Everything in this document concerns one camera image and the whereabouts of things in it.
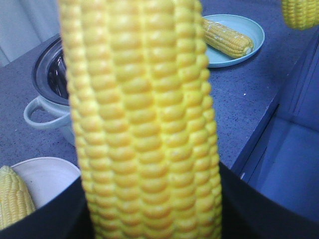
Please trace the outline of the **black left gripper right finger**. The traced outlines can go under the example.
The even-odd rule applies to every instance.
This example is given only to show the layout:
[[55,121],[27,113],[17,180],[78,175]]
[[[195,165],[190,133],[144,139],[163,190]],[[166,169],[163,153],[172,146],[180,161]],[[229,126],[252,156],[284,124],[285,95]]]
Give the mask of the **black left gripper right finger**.
[[219,164],[223,239],[317,239],[319,225],[266,198]]

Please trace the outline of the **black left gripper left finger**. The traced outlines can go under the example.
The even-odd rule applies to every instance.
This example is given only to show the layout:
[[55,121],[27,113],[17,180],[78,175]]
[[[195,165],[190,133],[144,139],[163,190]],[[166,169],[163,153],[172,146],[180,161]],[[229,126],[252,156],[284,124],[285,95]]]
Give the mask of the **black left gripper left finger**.
[[94,230],[80,178],[45,206],[1,230],[0,237],[2,239],[92,239]]

